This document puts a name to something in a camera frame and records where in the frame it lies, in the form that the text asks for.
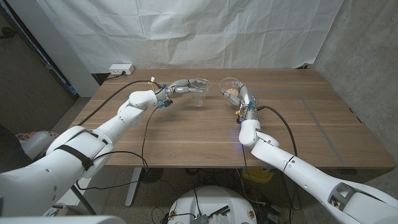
wooden table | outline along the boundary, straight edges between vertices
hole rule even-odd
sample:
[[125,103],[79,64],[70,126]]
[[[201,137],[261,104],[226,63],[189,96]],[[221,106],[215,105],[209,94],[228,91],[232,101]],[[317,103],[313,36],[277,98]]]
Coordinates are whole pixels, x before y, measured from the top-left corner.
[[[258,105],[276,109],[288,122],[297,144],[298,156],[319,168],[391,169],[396,163],[377,139],[350,111],[332,87],[316,70],[136,70],[132,75],[106,81],[78,115],[72,125],[89,115],[109,95],[134,80],[156,77],[160,84],[183,78],[206,78],[211,82],[204,105],[190,106],[190,96],[173,99],[169,108],[157,110],[151,118],[144,147],[150,167],[244,167],[238,140],[235,106],[227,106],[218,83],[235,77],[249,87]],[[84,127],[95,129],[112,118],[130,92],[148,90],[146,83],[134,84],[117,94]],[[115,145],[116,151],[141,154],[146,121],[130,129]],[[258,114],[263,133],[293,153],[283,122],[271,111]],[[251,167],[267,164],[245,148]],[[142,167],[133,155],[114,154],[107,165]]]

electrical outlet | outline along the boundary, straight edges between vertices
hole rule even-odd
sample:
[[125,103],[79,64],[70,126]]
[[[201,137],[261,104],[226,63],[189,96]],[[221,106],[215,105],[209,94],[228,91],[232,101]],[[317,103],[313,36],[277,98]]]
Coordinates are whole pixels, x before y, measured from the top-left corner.
[[134,71],[134,66],[132,64],[113,64],[109,71],[111,71],[112,75],[121,75],[122,72],[126,72],[126,75],[131,75]]

white curtain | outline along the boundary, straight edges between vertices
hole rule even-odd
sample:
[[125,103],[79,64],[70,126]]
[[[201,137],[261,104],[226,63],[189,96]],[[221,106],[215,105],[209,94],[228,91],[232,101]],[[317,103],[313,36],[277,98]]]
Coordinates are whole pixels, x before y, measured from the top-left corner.
[[343,0],[37,0],[91,73],[313,63]]

plastic cup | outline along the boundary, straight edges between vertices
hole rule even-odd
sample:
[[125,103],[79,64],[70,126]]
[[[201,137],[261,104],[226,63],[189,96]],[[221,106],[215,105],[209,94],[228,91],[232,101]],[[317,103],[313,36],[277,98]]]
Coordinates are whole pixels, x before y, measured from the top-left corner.
[[[239,87],[238,87],[239,81],[236,78],[224,78],[222,81],[220,81],[220,89],[226,91],[227,93],[230,93],[232,95],[238,96],[239,95]],[[226,99],[226,104],[228,106],[234,106],[229,100]]]
[[191,83],[192,87],[201,90],[201,93],[191,93],[191,102],[193,106],[203,105],[207,91],[210,88],[210,82],[204,78],[197,78],[195,83]]

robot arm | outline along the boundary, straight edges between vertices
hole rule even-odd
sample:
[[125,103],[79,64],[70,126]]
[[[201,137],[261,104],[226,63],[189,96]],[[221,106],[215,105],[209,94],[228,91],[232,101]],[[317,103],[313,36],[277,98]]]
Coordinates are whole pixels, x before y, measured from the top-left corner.
[[115,117],[89,130],[75,126],[62,133],[47,149],[46,156],[33,164],[0,174],[0,216],[41,215],[55,204],[80,178],[94,176],[122,135],[140,124],[149,107],[169,106],[171,98],[199,92],[190,86],[195,80],[179,80],[161,90],[135,91],[118,109]]
[[259,132],[261,125],[255,118],[242,121],[239,141],[251,148],[256,158],[281,170],[314,196],[340,223],[396,222],[398,200],[394,197],[364,184],[327,175],[280,149],[276,139]]

